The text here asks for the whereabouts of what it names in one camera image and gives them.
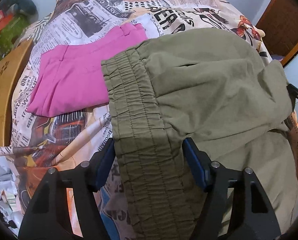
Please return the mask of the wooden stool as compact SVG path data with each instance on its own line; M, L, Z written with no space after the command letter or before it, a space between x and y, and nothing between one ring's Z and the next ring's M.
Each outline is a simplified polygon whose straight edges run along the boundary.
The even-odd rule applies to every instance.
M11 100L32 48L32 39L24 41L0 61L0 146L8 146L10 143Z

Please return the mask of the newspaper print bedspread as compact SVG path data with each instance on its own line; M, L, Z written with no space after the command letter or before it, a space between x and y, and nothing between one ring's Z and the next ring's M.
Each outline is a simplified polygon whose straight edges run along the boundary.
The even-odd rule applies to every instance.
M33 40L33 48L11 100L10 143L0 146L0 238L19 239L26 209L49 168L73 169L89 161L108 139L114 141L109 102L52 118L27 111L42 54L59 45L90 44L126 23L141 24L146 40L192 29L226 30L250 44L265 63L277 61L263 42L265 33L226 0L57 0L50 16L21 34L22 42ZM294 107L285 125L298 180L298 122ZM228 189L220 235L227 233L229 227L233 195L233 189ZM117 156L105 185L94 197L109 239L137 239Z

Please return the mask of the grey plush pillow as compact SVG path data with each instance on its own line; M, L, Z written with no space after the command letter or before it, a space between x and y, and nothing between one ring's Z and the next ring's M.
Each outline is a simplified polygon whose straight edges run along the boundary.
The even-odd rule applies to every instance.
M7 14L33 16L37 13L37 7L32 0L2 0L0 5Z

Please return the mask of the green patterned bag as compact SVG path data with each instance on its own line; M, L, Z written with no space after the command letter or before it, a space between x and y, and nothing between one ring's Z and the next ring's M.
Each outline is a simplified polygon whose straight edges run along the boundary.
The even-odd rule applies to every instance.
M24 15L8 15L0 21L0 61L13 49L29 22Z

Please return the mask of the pink folded pants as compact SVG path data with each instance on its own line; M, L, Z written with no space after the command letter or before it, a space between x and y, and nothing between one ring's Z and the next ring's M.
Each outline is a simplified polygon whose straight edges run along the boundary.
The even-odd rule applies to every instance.
M107 104L109 96L101 62L146 38L141 24L126 23L90 44L59 45L42 54L27 111L52 118Z

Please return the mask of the olive green pants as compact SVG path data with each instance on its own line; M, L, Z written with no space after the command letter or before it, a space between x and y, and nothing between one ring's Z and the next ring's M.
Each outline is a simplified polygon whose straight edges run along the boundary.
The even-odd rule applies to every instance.
M227 168L251 167L281 231L298 209L280 62L216 28L146 40L102 63L120 176L137 239L188 239L205 194L183 153L190 137Z

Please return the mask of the wooden door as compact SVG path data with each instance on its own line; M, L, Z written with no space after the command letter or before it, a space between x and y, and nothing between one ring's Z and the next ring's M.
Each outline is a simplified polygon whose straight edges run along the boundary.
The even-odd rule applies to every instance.
M298 54L298 4L271 0L256 25L265 32L263 42L271 56L282 56L285 67Z

